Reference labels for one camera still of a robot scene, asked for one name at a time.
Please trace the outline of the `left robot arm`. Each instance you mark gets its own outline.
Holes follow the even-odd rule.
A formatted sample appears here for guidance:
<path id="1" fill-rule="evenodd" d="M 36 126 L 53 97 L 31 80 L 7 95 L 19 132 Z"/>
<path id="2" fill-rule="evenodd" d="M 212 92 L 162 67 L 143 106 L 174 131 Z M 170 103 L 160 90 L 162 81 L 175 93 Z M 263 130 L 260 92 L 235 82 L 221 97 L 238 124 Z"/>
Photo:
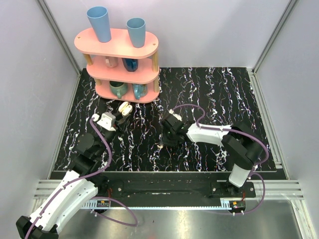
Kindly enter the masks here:
<path id="1" fill-rule="evenodd" d="M 127 116 L 123 111 L 92 115 L 89 122 L 98 138 L 89 133 L 82 136 L 79 154 L 60 184 L 36 211 L 17 220 L 20 238 L 57 239 L 85 203 L 107 193 L 102 172 L 112 162 L 110 142 L 120 132 L 120 124 Z"/>

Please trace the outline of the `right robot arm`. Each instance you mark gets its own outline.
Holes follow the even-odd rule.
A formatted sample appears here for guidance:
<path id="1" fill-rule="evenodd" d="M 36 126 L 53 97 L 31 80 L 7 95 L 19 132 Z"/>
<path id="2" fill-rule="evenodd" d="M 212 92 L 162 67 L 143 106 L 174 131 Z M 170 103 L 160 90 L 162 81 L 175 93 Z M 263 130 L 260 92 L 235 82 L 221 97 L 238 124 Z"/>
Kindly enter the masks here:
<path id="1" fill-rule="evenodd" d="M 202 142 L 224 147 L 231 163 L 226 191 L 234 198 L 244 192 L 244 183 L 261 162 L 259 159 L 262 154 L 265 153 L 265 160 L 269 157 L 267 147 L 243 122 L 236 125 L 212 126 L 197 121 L 182 121 L 180 116 L 168 113 L 161 124 L 161 143 L 164 146 Z"/>

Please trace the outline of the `white earbuds charging case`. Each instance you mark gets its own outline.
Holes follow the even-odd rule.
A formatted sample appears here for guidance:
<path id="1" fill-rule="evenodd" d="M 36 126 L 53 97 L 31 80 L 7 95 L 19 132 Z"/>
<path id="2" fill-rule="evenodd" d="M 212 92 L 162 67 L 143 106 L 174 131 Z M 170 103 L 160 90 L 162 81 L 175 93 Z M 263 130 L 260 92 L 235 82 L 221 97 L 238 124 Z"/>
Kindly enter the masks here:
<path id="1" fill-rule="evenodd" d="M 129 102 L 123 102 L 118 108 L 118 112 L 121 113 L 123 117 L 128 116 L 132 110 L 133 106 Z"/>

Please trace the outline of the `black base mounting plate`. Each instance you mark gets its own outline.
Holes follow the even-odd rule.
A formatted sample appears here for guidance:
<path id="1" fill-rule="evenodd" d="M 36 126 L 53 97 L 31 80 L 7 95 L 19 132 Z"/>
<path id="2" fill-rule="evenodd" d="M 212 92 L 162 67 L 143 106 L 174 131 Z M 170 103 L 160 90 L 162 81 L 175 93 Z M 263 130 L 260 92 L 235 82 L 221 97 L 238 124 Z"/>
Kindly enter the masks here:
<path id="1" fill-rule="evenodd" d="M 106 172 L 98 196 L 110 196 L 126 206 L 213 207 L 224 199 L 253 199 L 254 184 L 236 188 L 228 172 Z"/>

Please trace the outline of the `tall blue cup left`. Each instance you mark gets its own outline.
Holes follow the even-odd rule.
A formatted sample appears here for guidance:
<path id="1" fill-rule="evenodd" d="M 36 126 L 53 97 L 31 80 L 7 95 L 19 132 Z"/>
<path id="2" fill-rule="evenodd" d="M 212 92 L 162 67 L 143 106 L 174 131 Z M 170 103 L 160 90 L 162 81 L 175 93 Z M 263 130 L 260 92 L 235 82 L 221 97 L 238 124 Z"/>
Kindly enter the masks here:
<path id="1" fill-rule="evenodd" d="M 103 6 L 95 6 L 87 10 L 87 17 L 98 40 L 102 43 L 109 42 L 112 37 L 108 10 Z"/>

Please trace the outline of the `pink mug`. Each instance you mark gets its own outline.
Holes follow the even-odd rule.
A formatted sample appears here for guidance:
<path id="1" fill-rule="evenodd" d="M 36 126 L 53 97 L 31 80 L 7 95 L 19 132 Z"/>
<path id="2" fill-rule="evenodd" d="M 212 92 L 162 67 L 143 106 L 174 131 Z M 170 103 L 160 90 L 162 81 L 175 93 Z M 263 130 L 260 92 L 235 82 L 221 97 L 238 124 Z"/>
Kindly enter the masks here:
<path id="1" fill-rule="evenodd" d="M 106 66 L 108 68 L 115 68 L 118 65 L 118 58 L 117 57 L 105 57 Z"/>

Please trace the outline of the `blue cup right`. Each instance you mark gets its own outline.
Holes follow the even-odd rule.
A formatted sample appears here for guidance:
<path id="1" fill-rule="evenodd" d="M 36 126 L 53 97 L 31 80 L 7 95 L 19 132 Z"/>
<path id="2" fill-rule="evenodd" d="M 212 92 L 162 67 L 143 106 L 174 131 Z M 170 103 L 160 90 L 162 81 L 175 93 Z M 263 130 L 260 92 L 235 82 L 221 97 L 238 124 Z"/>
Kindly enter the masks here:
<path id="1" fill-rule="evenodd" d="M 135 48 L 141 48 L 145 44 L 146 39 L 146 23 L 139 17 L 131 18 L 127 21 L 127 30 L 132 45 Z"/>

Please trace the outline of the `pink three-tier shelf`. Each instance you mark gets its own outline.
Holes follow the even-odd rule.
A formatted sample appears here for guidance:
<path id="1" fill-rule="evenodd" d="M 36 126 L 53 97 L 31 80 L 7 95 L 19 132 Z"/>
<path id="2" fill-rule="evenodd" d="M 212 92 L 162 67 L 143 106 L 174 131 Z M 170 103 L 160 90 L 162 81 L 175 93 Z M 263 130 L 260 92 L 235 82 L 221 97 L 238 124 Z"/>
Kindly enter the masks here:
<path id="1" fill-rule="evenodd" d="M 96 93 L 105 99 L 116 100 L 110 82 L 128 85 L 122 101 L 150 103 L 160 93 L 158 63 L 159 40 L 146 32 L 145 44 L 135 48 L 126 29 L 112 28 L 111 40 L 102 43 L 94 30 L 87 28 L 74 39 L 75 47 L 84 55 L 88 74 L 95 80 Z"/>

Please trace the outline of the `dark blue mug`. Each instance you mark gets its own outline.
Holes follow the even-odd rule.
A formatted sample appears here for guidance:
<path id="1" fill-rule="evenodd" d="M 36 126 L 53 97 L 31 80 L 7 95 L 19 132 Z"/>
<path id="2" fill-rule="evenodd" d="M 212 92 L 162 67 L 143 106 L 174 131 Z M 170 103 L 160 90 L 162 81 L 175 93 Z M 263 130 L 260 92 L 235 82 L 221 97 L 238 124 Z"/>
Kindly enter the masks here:
<path id="1" fill-rule="evenodd" d="M 122 62 L 128 72 L 135 72 L 138 69 L 138 59 L 123 58 Z"/>

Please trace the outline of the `blue butterfly mug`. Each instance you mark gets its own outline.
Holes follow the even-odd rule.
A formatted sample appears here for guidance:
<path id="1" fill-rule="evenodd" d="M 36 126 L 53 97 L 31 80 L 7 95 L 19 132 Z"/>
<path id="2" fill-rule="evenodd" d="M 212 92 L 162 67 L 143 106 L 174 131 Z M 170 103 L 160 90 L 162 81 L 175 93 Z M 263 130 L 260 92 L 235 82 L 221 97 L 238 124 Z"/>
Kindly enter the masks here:
<path id="1" fill-rule="evenodd" d="M 147 84 L 132 84 L 132 86 L 136 100 L 139 100 L 141 97 L 144 97 L 148 93 Z"/>

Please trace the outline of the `green ceramic mug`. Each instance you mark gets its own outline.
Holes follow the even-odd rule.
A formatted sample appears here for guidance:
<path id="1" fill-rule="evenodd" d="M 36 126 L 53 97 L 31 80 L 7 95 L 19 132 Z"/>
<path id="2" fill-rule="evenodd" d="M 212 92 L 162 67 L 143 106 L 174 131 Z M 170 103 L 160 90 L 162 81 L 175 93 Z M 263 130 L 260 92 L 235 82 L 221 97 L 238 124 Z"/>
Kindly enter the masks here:
<path id="1" fill-rule="evenodd" d="M 117 96 L 118 99 L 121 99 L 128 92 L 128 84 L 124 82 L 109 82 L 111 92 Z"/>

